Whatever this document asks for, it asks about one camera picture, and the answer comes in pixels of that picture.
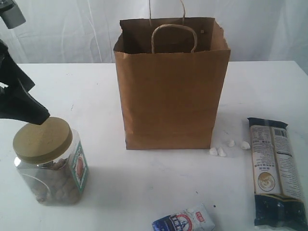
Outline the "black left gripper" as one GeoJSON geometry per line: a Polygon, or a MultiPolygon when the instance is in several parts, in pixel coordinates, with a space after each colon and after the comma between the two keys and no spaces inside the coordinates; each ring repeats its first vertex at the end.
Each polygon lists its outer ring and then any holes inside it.
{"type": "Polygon", "coordinates": [[[0,41],[0,117],[35,125],[43,124],[50,113],[29,93],[35,83],[12,59],[8,46],[0,41]]]}

